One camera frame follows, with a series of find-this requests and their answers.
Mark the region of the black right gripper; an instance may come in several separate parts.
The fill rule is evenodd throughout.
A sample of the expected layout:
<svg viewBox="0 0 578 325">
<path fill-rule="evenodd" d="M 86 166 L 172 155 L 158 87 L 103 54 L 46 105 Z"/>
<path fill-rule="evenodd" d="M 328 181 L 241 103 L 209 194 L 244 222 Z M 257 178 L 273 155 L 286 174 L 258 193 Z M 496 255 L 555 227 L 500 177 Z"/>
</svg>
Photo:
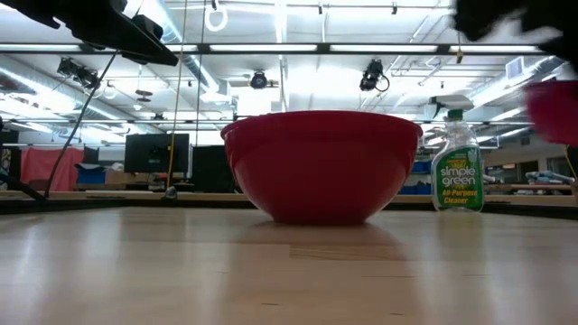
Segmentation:
<svg viewBox="0 0 578 325">
<path fill-rule="evenodd" d="M 454 28 L 470 41 L 487 36 L 500 22 L 518 21 L 520 33 L 552 28 L 562 35 L 538 49 L 570 63 L 578 74 L 578 0 L 454 0 Z"/>
</svg>

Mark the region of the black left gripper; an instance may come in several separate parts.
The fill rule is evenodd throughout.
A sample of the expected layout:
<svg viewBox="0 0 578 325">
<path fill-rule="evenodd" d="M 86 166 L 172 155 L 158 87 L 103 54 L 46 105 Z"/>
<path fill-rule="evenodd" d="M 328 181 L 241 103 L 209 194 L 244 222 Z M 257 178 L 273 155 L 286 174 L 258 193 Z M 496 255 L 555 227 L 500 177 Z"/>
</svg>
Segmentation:
<svg viewBox="0 0 578 325">
<path fill-rule="evenodd" d="M 97 50 L 115 49 L 129 60 L 176 66 L 177 56 L 161 41 L 163 27 L 143 14 L 123 14 L 127 0 L 54 0 L 54 16 L 72 35 Z"/>
</svg>

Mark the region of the pink-red plastic bowl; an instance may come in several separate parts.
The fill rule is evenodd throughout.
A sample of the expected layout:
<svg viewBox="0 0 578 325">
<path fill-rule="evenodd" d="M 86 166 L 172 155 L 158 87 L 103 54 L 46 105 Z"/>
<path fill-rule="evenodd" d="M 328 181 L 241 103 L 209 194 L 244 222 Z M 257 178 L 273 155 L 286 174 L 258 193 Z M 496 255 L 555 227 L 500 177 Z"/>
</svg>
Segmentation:
<svg viewBox="0 0 578 325">
<path fill-rule="evenodd" d="M 525 87 L 534 129 L 546 141 L 578 147 L 578 80 L 548 80 Z"/>
</svg>

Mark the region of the large red plastic bowl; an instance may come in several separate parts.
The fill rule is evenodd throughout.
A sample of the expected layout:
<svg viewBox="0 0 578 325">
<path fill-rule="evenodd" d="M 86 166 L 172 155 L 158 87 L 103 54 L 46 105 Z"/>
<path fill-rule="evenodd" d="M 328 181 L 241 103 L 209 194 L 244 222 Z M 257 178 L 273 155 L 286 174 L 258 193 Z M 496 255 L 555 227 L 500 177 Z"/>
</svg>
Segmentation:
<svg viewBox="0 0 578 325">
<path fill-rule="evenodd" d="M 320 110 L 249 117 L 221 137 L 238 186 L 274 221 L 348 225 L 397 195 L 422 134 L 399 117 Z"/>
</svg>

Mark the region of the black ceiling spotlight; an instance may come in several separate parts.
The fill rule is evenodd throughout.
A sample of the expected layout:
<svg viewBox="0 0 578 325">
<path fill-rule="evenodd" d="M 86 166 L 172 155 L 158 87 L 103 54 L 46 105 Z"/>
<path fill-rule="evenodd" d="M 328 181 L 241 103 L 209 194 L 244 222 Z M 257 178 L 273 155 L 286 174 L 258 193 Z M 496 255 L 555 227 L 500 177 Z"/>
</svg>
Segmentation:
<svg viewBox="0 0 578 325">
<path fill-rule="evenodd" d="M 85 89 L 93 89 L 100 86 L 98 72 L 79 65 L 72 58 L 61 58 L 57 73 L 65 79 L 72 79 Z"/>
</svg>

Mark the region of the black computer monitor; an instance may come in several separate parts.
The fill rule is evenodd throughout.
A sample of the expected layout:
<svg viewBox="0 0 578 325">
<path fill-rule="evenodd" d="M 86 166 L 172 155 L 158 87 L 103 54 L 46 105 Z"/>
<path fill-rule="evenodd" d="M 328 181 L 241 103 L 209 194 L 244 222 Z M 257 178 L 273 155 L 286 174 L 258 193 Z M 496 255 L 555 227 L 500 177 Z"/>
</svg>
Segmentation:
<svg viewBox="0 0 578 325">
<path fill-rule="evenodd" d="M 128 135 L 125 146 L 125 172 L 187 172 L 190 137 L 185 134 Z"/>
</svg>

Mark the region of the light blue machine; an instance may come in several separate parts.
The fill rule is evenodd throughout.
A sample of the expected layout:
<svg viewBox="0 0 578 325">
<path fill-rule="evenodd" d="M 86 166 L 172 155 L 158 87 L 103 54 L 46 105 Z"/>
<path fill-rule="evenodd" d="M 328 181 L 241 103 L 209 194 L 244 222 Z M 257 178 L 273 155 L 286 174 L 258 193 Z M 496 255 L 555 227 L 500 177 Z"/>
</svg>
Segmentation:
<svg viewBox="0 0 578 325">
<path fill-rule="evenodd" d="M 575 181 L 575 178 L 573 177 L 564 176 L 562 174 L 551 171 L 527 172 L 525 176 L 530 184 L 539 183 L 539 184 L 565 185 L 571 184 Z"/>
</svg>

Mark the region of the blue storage box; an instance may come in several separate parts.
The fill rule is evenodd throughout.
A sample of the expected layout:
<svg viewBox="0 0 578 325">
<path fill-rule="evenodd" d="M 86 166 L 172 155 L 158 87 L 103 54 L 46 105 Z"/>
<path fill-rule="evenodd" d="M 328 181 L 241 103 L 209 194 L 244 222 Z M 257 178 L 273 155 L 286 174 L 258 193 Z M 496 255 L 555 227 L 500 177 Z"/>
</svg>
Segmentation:
<svg viewBox="0 0 578 325">
<path fill-rule="evenodd" d="M 78 171 L 77 184 L 104 184 L 106 167 L 98 164 L 80 163 L 75 165 Z"/>
</svg>

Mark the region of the dark cabinet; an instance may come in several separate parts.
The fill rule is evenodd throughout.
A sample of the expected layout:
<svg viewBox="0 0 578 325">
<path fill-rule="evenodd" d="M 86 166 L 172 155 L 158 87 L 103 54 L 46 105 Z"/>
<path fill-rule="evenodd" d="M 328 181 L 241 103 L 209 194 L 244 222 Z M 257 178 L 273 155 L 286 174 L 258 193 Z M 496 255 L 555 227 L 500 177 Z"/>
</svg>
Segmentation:
<svg viewBox="0 0 578 325">
<path fill-rule="evenodd" d="M 192 151 L 191 183 L 197 192 L 233 193 L 235 180 L 224 145 L 196 146 Z"/>
</svg>

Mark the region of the red hanging cloth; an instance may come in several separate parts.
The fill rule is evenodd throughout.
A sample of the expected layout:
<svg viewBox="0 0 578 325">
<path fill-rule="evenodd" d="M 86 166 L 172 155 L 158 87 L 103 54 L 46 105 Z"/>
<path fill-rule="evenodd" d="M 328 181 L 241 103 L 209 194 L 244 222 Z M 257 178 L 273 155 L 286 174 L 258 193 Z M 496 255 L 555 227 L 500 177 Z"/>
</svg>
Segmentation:
<svg viewBox="0 0 578 325">
<path fill-rule="evenodd" d="M 49 180 L 61 150 L 31 147 L 22 151 L 21 182 Z M 82 163 L 84 151 L 68 148 L 63 155 L 51 184 L 51 191 L 72 191 L 78 179 L 76 164 Z"/>
</svg>

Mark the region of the clear green-label spray bottle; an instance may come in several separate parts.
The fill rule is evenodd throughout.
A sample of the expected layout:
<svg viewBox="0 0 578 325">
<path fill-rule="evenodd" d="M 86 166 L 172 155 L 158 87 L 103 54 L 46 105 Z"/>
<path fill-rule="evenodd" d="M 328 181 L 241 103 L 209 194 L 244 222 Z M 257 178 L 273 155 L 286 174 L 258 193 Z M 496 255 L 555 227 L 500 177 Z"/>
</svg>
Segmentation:
<svg viewBox="0 0 578 325">
<path fill-rule="evenodd" d="M 436 113 L 447 110 L 444 147 L 432 162 L 433 205 L 438 211 L 480 212 L 484 205 L 480 146 L 463 117 L 473 104 L 463 95 L 431 97 L 430 102 Z"/>
</svg>

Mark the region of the dark equipment rack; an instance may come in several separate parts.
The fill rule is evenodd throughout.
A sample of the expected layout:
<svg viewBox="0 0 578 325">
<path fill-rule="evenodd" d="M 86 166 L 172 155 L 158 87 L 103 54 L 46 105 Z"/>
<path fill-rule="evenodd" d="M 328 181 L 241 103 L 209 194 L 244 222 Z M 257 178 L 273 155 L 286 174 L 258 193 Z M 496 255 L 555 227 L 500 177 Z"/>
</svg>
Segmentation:
<svg viewBox="0 0 578 325">
<path fill-rule="evenodd" d="M 21 176 L 21 150 L 16 146 L 19 133 L 10 130 L 5 126 L 5 122 L 0 117 L 0 187 L 5 185 L 3 178 L 10 176 L 17 180 Z"/>
</svg>

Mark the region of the black overhead frame beam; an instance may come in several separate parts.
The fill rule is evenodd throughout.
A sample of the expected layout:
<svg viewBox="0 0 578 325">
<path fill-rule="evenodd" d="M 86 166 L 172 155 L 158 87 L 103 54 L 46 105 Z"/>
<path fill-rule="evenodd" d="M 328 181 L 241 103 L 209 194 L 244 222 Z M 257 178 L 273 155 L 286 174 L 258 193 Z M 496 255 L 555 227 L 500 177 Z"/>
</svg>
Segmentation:
<svg viewBox="0 0 578 325">
<path fill-rule="evenodd" d="M 530 56 L 543 55 L 534 44 L 450 44 L 450 43 L 177 43 L 165 48 L 187 54 L 320 54 L 320 55 L 455 55 Z M 83 43 L 0 43 L 0 53 L 104 54 Z"/>
</svg>

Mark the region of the black diagonal frame strut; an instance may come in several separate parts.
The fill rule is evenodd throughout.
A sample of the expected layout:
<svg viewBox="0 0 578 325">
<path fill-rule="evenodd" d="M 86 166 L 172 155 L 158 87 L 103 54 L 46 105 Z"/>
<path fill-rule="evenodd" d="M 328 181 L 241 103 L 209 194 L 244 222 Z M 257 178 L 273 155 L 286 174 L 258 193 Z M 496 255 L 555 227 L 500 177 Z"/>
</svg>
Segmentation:
<svg viewBox="0 0 578 325">
<path fill-rule="evenodd" d="M 23 192 L 34 200 L 45 201 L 46 198 L 39 192 L 31 188 L 29 185 L 22 183 L 21 181 L 11 177 L 10 175 L 5 175 L 0 173 L 0 181 L 7 183 L 9 186 L 13 186 L 18 191 Z"/>
</svg>

